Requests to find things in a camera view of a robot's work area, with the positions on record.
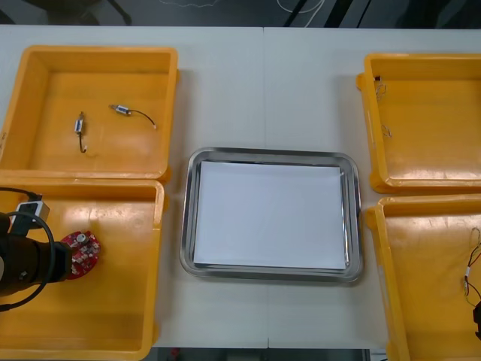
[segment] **stainless steel tray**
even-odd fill
[[[299,165],[336,167],[340,170],[343,249],[345,268],[273,267],[264,265],[226,265],[195,263],[195,236],[198,219],[201,164],[203,162],[247,163],[260,165]],[[204,148],[189,161],[183,214],[180,261],[191,275],[222,278],[255,278],[297,281],[354,281],[362,272],[359,215],[361,201],[355,163],[342,153],[298,152],[237,148]]]

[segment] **yellow plastic tray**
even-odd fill
[[[369,209],[389,361],[474,361],[481,341],[463,277],[481,229],[481,195],[381,199]],[[481,263],[469,281],[481,289]],[[479,300],[475,292],[470,301]]]
[[[481,189],[481,55],[371,54],[357,86],[374,190]]]
[[[0,137],[0,171],[20,177],[163,178],[177,52],[162,47],[28,48]],[[140,114],[123,116],[108,105]],[[85,113],[79,149],[75,120]]]
[[[90,230],[101,243],[83,278],[48,284],[28,304],[0,313],[0,359],[142,359],[153,344],[164,190],[155,180],[3,178],[44,195],[57,241]],[[26,200],[2,192],[0,211]],[[47,241],[43,230],[29,237]],[[33,287],[0,303],[23,299]]]

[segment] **black cable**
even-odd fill
[[[144,117],[146,117],[148,120],[150,120],[150,122],[153,124],[153,127],[155,129],[157,129],[157,125],[154,123],[154,121],[152,120],[151,117],[149,117],[147,114],[145,113],[142,113],[141,111],[136,111],[135,109],[129,109],[129,112],[134,112],[134,113],[139,113],[139,114],[142,114]]]
[[[82,146],[82,133],[79,133],[78,135],[78,146],[80,147],[81,153],[85,153],[87,151],[87,149]]]
[[[107,0],[110,5],[113,6],[115,10],[122,16],[123,21],[126,25],[132,25],[132,17],[125,11],[115,0]]]
[[[286,22],[284,23],[284,28],[289,28],[294,21],[294,19],[297,17],[299,14],[299,11],[303,8],[304,5],[306,5],[307,0],[299,0],[299,2],[296,4],[294,10],[291,12],[289,17],[287,18]]]
[[[23,194],[26,194],[29,197],[30,202],[40,201],[42,199],[42,196],[37,194],[37,193],[29,192],[28,190],[21,190],[19,188],[0,187],[0,192],[23,193]]]
[[[476,291],[476,293],[478,294],[478,297],[479,297],[479,301],[481,302],[481,293],[479,293],[478,289],[477,289],[475,286],[473,286],[473,284],[470,284],[468,280],[465,280],[465,282],[467,283],[467,285],[468,285],[469,287],[472,287],[473,290]]]
[[[364,8],[364,11],[362,12],[361,19],[359,19],[358,25],[356,28],[358,28],[361,25],[362,19],[364,19],[364,15],[366,14],[366,11],[368,11],[369,5],[371,5],[371,0],[368,0],[368,3],[366,4],[366,7]]]
[[[25,297],[22,301],[18,301],[18,302],[6,304],[6,305],[0,305],[0,312],[9,311],[13,308],[23,306],[27,302],[30,302],[35,297],[37,297],[38,294],[45,288],[45,286],[48,284],[48,282],[52,278],[53,269],[55,267],[55,240],[53,239],[52,231],[50,230],[49,226],[45,223],[45,221],[42,220],[39,216],[30,214],[27,212],[15,211],[15,212],[10,212],[6,214],[8,217],[13,217],[13,216],[30,217],[44,229],[45,233],[47,233],[48,243],[50,244],[50,263],[48,265],[48,270],[47,270],[47,274],[45,275],[45,278],[42,280],[40,285],[37,287],[35,291],[32,292],[30,296]]]

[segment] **white sheet of paper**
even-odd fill
[[[202,162],[194,262],[346,268],[340,169]]]

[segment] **white table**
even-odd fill
[[[380,196],[355,76],[374,51],[479,52],[478,31],[0,26],[0,119],[31,44],[172,46],[179,52],[157,319],[166,347],[378,348],[387,341],[370,232],[353,285],[194,278],[179,263],[186,161],[199,147],[339,151]]]

